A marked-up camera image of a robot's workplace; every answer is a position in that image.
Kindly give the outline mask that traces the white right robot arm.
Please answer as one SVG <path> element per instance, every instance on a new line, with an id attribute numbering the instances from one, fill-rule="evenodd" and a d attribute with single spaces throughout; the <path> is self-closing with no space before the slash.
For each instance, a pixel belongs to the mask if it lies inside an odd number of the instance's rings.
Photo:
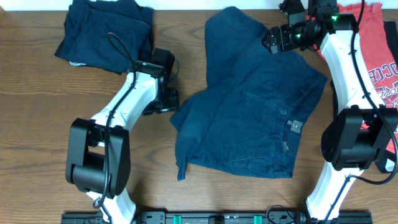
<path id="1" fill-rule="evenodd" d="M 389 143 L 396 143 L 397 110 L 388 108 L 374 88 L 361 52 L 361 16 L 342 14 L 336 1 L 284 1 L 288 23 L 271 28 L 262 40 L 272 54 L 293 49 L 319 50 L 336 93 L 337 112 L 322 134 L 325 159 L 305 208 L 269 215 L 270 223 L 371 223 L 369 212 L 342 212 L 355 180 L 371 164 L 381 164 Z"/>

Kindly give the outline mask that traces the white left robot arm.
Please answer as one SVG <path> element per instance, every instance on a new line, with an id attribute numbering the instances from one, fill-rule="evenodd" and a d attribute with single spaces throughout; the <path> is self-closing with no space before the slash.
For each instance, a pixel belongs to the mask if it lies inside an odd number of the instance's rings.
<path id="1" fill-rule="evenodd" d="M 136 204 L 126 185 L 131 171 L 129 133 L 140 115 L 179 108 L 169 88 L 173 59 L 135 61 L 116 96 L 91 119 L 70 127 L 65 177 L 93 199 L 98 213 L 66 213 L 62 223 L 134 223 Z"/>

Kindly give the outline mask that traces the blue denim shorts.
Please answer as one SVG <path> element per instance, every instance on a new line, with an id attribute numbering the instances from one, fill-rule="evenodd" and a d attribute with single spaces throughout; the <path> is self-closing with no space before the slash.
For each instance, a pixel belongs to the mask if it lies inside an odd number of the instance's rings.
<path id="1" fill-rule="evenodd" d="M 205 24 L 207 88 L 171 117 L 178 180 L 189 164 L 234 175 L 291 178 L 302 129 L 327 77 L 291 50 L 270 53 L 266 27 L 231 6 Z"/>

